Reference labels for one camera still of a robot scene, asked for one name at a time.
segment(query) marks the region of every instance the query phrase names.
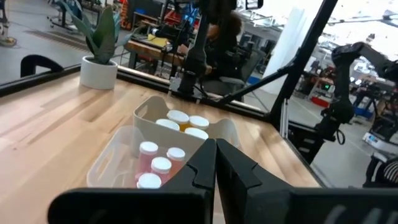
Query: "pill bottle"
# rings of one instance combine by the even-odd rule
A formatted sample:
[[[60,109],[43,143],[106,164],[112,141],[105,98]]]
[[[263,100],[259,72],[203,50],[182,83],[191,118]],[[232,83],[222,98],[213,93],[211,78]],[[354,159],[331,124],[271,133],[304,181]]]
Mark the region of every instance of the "pill bottle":
[[[170,129],[174,129],[176,131],[180,130],[180,126],[176,122],[171,121],[169,119],[158,119],[156,121],[156,124],[170,128]]]
[[[170,169],[172,168],[172,163],[168,158],[156,157],[152,160],[150,168],[152,169],[151,172],[158,175],[162,180],[162,184],[164,184],[169,180],[169,173]]]
[[[150,165],[156,157],[158,148],[156,143],[150,141],[144,141],[139,145],[138,174],[151,171]]]
[[[190,126],[192,126],[193,128],[198,128],[201,130],[206,130],[210,125],[209,121],[206,118],[201,117],[201,116],[189,117],[189,123],[190,123]]]
[[[142,174],[137,182],[138,189],[158,189],[162,185],[162,180],[156,174]]]
[[[169,175],[169,177],[172,178],[184,166],[185,152],[180,148],[171,147],[167,151],[167,158],[169,158],[172,163]]]
[[[204,130],[198,128],[187,128],[184,132],[204,140],[209,138],[209,135]]]
[[[182,111],[170,110],[167,113],[167,118],[176,122],[180,126],[180,131],[185,131],[186,128],[190,127],[189,116]]]

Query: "green leaf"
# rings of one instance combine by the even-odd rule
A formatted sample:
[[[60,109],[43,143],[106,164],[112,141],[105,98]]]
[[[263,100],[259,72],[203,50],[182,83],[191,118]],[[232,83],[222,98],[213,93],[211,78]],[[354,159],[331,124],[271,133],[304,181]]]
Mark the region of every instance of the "green leaf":
[[[93,34],[93,41],[97,46],[102,46],[104,38],[110,34],[114,39],[113,10],[111,6],[107,6],[101,13],[97,28]]]
[[[90,50],[91,53],[93,53],[93,55],[95,54],[93,46],[91,45],[90,41],[88,40],[88,38],[86,37],[86,44],[88,49]]]
[[[119,31],[120,31],[120,13],[116,13],[113,16],[113,21],[114,21],[114,39],[117,40],[119,37]]]
[[[67,10],[67,12],[70,14],[70,16],[72,17],[73,20],[73,24],[76,26],[76,28],[84,35],[86,36],[86,38],[88,39],[88,41],[91,44],[92,47],[92,53],[95,54],[95,52],[98,50],[98,47],[95,45],[93,38],[91,36],[91,29],[89,27],[87,27],[83,21],[81,21],[79,18],[77,18],[72,10],[69,8],[69,6],[64,2],[64,1],[60,1],[61,4],[65,7],[65,9]]]
[[[108,34],[104,37],[99,51],[94,55],[94,58],[101,64],[108,64],[109,60],[114,55],[116,48],[114,47],[115,39],[113,34]]]
[[[123,40],[119,41],[118,43],[116,43],[116,47],[122,46],[124,44],[126,44],[127,42],[129,42],[129,40],[131,39],[131,36],[133,35],[133,33],[126,35]]]

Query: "potted plant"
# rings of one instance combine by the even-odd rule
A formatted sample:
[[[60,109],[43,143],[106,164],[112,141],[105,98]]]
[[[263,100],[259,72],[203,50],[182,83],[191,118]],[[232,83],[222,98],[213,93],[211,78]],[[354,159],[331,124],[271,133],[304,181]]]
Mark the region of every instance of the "potted plant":
[[[93,28],[88,18],[84,15],[80,3],[74,0],[81,12],[82,19],[69,8],[63,0],[67,12],[71,15],[73,24],[79,32],[86,37],[86,44],[93,55],[84,56],[80,68],[80,84],[99,90],[114,88],[118,65],[112,61],[116,47],[126,44],[132,34],[125,36],[117,42],[120,31],[120,13],[113,13],[112,6],[104,8],[96,28]]]

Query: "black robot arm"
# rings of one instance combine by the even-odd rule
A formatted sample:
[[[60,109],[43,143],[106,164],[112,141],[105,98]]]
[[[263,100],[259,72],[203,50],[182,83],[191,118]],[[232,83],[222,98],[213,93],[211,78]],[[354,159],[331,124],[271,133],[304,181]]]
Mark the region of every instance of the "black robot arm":
[[[388,60],[368,44],[357,42],[335,48],[331,53],[331,59],[336,67],[335,97],[330,106],[321,112],[323,119],[315,126],[325,139],[335,139],[334,135],[340,124],[348,123],[354,116],[354,108],[349,100],[349,68],[360,56],[374,65],[375,71],[381,78],[398,81],[398,76],[394,76],[398,72],[396,63]]]

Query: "white pot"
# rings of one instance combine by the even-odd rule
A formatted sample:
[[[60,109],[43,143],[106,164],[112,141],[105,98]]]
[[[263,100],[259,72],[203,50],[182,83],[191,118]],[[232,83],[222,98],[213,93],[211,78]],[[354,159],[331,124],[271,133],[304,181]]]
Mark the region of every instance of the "white pot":
[[[114,88],[118,65],[109,61],[109,65],[100,65],[91,62],[93,56],[84,56],[81,60],[80,84],[98,90],[111,90]]]

